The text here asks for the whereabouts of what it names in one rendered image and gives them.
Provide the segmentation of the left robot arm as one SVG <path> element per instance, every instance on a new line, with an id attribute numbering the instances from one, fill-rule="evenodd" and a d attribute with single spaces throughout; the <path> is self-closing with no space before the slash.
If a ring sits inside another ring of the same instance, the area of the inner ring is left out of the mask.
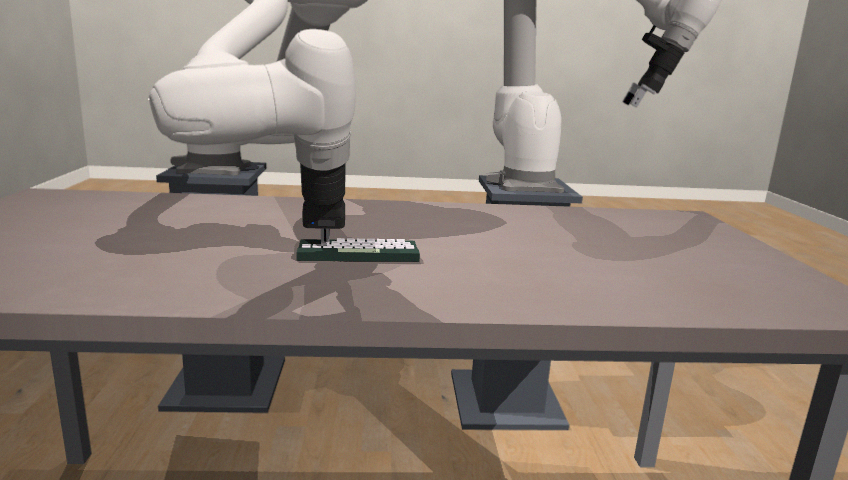
<path id="1" fill-rule="evenodd" d="M 666 30 L 675 21 L 698 35 L 721 3 L 636 1 L 658 29 Z M 504 146 L 505 161 L 504 169 L 486 173 L 486 180 L 505 191 L 564 193 L 555 181 L 561 114 L 556 100 L 535 85 L 535 56 L 536 0 L 504 0 L 504 86 L 496 92 L 493 131 Z"/>

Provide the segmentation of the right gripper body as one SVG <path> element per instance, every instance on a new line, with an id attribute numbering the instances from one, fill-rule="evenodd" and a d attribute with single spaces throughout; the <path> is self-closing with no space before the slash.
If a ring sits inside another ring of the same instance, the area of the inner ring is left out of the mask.
<path id="1" fill-rule="evenodd" d="M 294 134 L 301 169 L 305 228 L 345 227 L 345 171 L 350 157 L 349 134 L 333 143 L 312 143 Z"/>

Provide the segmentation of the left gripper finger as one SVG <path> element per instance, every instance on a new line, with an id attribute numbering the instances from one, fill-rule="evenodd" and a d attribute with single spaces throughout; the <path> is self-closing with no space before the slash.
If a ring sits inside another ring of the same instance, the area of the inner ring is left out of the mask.
<path id="1" fill-rule="evenodd" d="M 628 93 L 626 94 L 626 96 L 625 96 L 625 98 L 623 99 L 622 102 L 629 105 L 631 100 L 633 99 L 635 93 L 637 92 L 638 89 L 640 89 L 640 87 L 641 86 L 639 86 L 638 84 L 633 82 L 631 88 L 629 89 Z"/>
<path id="2" fill-rule="evenodd" d="M 644 97 L 644 95 L 647 91 L 651 92 L 652 94 L 656 93 L 656 91 L 654 91 L 651 88 L 647 87 L 646 85 L 642 84 L 640 89 L 638 90 L 638 92 L 636 93 L 636 95 L 634 96 L 634 98 L 633 98 L 633 100 L 631 101 L 630 104 L 633 105 L 634 107 L 638 107 L 639 103 L 641 102 L 642 98 Z"/>

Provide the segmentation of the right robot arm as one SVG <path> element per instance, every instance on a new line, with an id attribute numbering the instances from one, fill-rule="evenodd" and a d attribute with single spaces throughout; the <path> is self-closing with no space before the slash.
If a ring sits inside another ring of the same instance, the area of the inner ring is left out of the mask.
<path id="1" fill-rule="evenodd" d="M 235 176 L 251 166 L 241 159 L 240 145 L 295 143 L 293 134 L 333 143 L 350 132 L 353 60 L 343 39 L 328 30 L 368 0 L 245 1 L 250 6 L 150 91 L 158 130 L 187 144 L 187 155 L 170 159 L 176 173 Z M 288 2 L 293 9 L 278 62 L 240 60 L 281 25 Z"/>

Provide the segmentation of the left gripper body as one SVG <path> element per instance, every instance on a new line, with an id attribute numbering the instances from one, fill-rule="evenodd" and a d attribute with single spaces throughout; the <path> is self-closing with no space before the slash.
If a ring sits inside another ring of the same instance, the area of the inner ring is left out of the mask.
<path id="1" fill-rule="evenodd" d="M 698 37 L 698 33 L 692 28 L 675 21 L 668 24 L 662 37 L 653 34 L 655 28 L 656 26 L 653 25 L 650 32 L 645 33 L 642 38 L 646 44 L 656 51 L 649 61 L 647 72 L 642 76 L 638 85 L 644 84 L 659 93 L 665 79 L 673 73 L 684 52 L 690 50 Z"/>

